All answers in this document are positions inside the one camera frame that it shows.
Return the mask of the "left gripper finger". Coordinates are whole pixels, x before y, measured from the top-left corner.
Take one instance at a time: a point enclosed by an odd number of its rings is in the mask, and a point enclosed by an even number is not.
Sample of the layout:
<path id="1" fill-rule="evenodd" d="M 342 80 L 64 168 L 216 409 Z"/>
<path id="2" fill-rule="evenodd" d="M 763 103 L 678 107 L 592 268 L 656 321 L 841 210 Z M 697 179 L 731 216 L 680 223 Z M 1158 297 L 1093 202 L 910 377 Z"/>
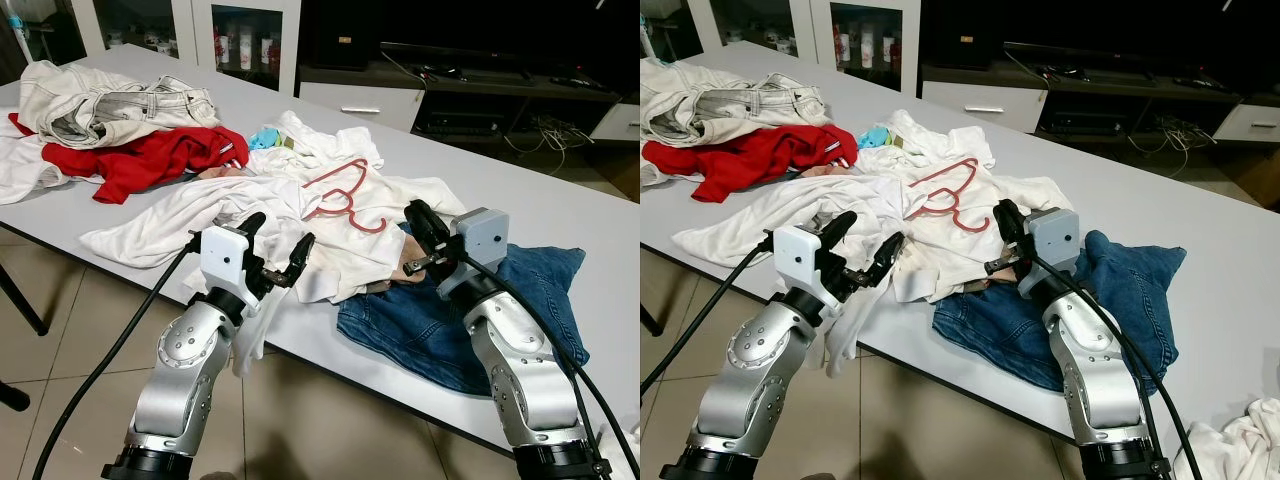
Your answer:
<path id="1" fill-rule="evenodd" d="M 858 214 L 854 211 L 841 212 L 820 229 L 820 248 L 831 251 L 840 243 L 849 229 L 855 224 Z"/>
<path id="2" fill-rule="evenodd" d="M 306 233 L 291 251 L 287 269 L 282 273 L 282 287 L 291 288 L 302 275 L 308 261 L 310 251 L 315 243 L 315 234 Z"/>
<path id="3" fill-rule="evenodd" d="M 895 232 L 879 246 L 872 257 L 870 266 L 868 268 L 869 287 L 877 287 L 883 279 L 887 278 L 900 255 L 905 239 L 906 238 L 902 232 Z"/>
<path id="4" fill-rule="evenodd" d="M 253 212 L 238 225 L 239 234 L 243 236 L 244 239 L 248 242 L 248 246 L 244 248 L 246 257 L 255 256 L 253 253 L 255 237 L 266 220 L 268 215 L 265 212 Z"/>

